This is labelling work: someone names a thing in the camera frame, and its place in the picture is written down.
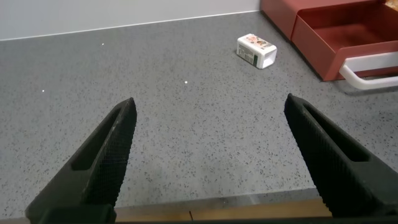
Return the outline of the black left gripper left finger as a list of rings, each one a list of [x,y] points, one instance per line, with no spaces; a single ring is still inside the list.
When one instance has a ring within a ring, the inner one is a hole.
[[[114,223],[137,121],[118,103],[25,210],[31,223]]]

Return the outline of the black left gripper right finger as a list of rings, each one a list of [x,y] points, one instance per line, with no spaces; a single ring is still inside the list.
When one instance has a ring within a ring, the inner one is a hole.
[[[397,215],[397,172],[306,100],[289,94],[289,128],[335,217]]]

